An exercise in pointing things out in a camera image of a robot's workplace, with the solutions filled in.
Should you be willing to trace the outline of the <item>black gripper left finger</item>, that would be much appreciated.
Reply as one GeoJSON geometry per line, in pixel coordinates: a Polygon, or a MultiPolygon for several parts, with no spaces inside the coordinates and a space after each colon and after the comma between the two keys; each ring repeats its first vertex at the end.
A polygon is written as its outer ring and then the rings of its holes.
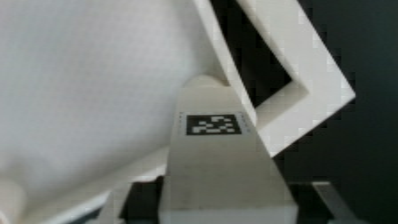
{"type": "Polygon", "coordinates": [[[105,201],[95,224],[160,224],[164,177],[121,186],[105,201]]]}

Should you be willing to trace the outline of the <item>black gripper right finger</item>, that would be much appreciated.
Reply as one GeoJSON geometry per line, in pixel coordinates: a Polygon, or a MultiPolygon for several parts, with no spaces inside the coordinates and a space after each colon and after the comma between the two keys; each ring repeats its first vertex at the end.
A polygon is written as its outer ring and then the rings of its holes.
{"type": "Polygon", "coordinates": [[[290,182],[299,205],[297,224],[372,224],[363,220],[329,181],[290,182]]]}

